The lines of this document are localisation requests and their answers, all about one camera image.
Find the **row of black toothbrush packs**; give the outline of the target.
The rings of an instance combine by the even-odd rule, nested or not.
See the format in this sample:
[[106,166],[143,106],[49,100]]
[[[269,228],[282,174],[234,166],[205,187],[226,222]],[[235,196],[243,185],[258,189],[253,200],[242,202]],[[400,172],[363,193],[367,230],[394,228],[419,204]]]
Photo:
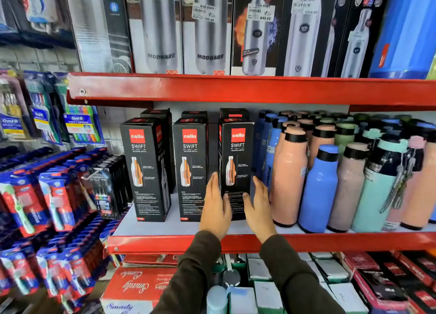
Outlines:
[[89,167],[89,181],[103,219],[119,220],[133,202],[125,155],[107,155]]

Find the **black box with white bottle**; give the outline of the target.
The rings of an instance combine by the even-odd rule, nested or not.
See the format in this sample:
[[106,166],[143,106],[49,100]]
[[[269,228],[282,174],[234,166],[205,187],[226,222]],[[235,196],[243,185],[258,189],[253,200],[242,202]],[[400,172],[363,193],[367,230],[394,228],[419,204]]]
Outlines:
[[284,0],[276,76],[334,73],[351,0]]
[[350,0],[334,77],[368,77],[388,0]]

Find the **rows of blue toothbrush packets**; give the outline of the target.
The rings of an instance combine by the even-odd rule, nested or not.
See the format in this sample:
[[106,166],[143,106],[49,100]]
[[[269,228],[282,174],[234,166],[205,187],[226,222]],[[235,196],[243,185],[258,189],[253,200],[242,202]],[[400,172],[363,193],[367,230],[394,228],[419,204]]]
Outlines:
[[19,153],[0,149],[0,296],[45,287],[68,314],[75,314],[112,262],[107,241],[119,220],[101,218],[89,167],[106,147],[51,147]]

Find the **red metal shelf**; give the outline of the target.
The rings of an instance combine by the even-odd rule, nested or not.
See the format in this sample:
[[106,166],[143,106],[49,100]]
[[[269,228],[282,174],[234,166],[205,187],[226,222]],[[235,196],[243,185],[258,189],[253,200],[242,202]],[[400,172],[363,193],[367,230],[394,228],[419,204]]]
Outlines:
[[[137,221],[131,206],[116,231],[108,238],[110,254],[181,254],[191,244],[199,228],[198,222],[182,222],[178,195],[171,195],[171,208],[165,222]],[[278,233],[298,252],[428,250],[436,248],[436,224],[421,231],[400,227],[394,232],[307,234],[298,226],[276,227]],[[221,241],[222,253],[257,253],[260,242],[246,221],[233,221]]]
[[436,111],[436,80],[283,76],[68,74],[68,102],[148,107],[149,102],[349,105],[351,112]]

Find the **red box with script print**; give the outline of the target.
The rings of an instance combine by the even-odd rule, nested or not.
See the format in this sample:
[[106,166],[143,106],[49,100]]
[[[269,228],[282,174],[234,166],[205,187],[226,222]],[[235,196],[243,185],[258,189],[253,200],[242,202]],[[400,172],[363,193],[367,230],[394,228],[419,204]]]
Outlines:
[[175,267],[119,267],[100,298],[104,314],[149,314]]

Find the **pile of red black boxes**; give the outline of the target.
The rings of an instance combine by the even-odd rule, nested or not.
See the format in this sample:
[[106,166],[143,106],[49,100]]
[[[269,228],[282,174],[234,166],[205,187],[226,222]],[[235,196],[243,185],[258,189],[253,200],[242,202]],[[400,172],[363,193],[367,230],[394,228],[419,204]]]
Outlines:
[[342,252],[368,314],[436,314],[436,257],[427,251]]

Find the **black flame print bottle box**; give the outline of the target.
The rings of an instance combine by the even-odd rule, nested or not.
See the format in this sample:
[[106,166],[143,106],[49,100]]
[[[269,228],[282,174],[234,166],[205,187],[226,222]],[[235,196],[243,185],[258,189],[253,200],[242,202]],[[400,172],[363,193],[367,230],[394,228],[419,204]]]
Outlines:
[[230,74],[275,76],[284,0],[233,0]]

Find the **flat red box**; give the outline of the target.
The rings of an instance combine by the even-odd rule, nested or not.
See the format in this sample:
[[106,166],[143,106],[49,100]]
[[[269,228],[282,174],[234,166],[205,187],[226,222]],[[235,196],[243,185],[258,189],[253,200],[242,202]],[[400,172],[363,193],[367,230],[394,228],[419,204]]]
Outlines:
[[123,267],[176,267],[179,254],[128,254]]

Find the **yellow toothbrush multipack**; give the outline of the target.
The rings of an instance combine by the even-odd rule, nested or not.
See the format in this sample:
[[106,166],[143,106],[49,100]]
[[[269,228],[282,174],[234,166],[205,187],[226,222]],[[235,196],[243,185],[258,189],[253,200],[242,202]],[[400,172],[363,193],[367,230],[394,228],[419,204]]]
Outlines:
[[7,140],[36,139],[30,103],[24,80],[13,70],[0,68],[0,129]]

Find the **person's left forearm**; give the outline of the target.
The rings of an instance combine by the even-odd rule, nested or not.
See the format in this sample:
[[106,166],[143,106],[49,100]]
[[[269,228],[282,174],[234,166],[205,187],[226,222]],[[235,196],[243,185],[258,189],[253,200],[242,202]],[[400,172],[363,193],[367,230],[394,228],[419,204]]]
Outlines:
[[177,271],[150,314],[201,314],[212,268],[221,255],[221,241],[213,233],[196,233],[186,252],[179,256]]

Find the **person's right forearm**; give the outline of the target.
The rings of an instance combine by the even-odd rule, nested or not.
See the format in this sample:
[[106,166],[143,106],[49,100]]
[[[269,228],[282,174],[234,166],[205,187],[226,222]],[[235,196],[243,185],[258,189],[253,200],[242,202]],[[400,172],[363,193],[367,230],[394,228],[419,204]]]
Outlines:
[[286,239],[271,235],[260,248],[287,314],[346,314]]

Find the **pile of white green boxes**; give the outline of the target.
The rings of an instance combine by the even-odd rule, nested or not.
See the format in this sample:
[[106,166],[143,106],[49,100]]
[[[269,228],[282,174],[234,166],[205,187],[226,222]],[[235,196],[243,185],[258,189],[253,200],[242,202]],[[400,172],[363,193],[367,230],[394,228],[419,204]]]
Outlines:
[[[369,314],[351,283],[329,284],[321,276],[318,265],[307,263],[320,278],[321,286],[339,303],[346,314]],[[212,286],[222,286],[222,274],[234,269],[240,273],[238,287],[226,289],[227,314],[287,314],[276,285],[269,279],[266,266],[258,254],[221,255],[212,269]]]

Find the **person's left hand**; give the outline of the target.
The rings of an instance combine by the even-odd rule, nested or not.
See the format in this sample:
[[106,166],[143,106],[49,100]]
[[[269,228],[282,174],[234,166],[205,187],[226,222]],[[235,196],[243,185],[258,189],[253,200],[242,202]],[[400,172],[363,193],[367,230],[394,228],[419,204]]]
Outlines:
[[231,218],[224,217],[223,196],[221,196],[219,187],[219,175],[217,172],[214,172],[206,186],[199,230],[208,231],[221,241],[226,236],[231,221]]

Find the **black steel flask box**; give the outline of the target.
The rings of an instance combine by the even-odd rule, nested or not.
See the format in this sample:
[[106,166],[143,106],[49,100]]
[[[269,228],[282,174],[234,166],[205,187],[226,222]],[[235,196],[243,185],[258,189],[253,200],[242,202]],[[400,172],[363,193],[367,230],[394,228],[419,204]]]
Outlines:
[[232,221],[245,220],[243,193],[252,181],[254,122],[245,118],[219,121],[219,186],[228,195]]

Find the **light blue bottle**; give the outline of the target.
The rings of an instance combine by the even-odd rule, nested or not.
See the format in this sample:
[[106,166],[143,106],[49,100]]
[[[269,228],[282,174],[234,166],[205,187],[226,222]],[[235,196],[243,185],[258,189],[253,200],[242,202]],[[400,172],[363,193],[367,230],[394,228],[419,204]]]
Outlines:
[[226,289],[216,285],[208,290],[206,314],[227,314],[228,296]]

